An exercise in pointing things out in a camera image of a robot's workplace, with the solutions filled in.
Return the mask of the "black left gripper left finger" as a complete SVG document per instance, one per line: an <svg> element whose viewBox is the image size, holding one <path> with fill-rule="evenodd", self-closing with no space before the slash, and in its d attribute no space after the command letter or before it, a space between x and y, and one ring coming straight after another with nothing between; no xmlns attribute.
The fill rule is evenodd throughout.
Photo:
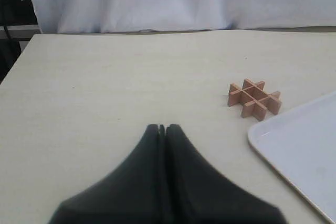
<svg viewBox="0 0 336 224"><path fill-rule="evenodd" d="M63 201L50 223L161 223L159 129L148 125L109 175Z"/></svg>

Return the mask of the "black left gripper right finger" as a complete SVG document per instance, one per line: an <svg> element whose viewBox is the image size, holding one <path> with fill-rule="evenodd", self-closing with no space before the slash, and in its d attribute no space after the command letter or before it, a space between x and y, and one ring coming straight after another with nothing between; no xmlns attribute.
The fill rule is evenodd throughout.
<svg viewBox="0 0 336 224"><path fill-rule="evenodd" d="M286 223L279 208L216 170L177 124L166 129L165 164L178 223Z"/></svg>

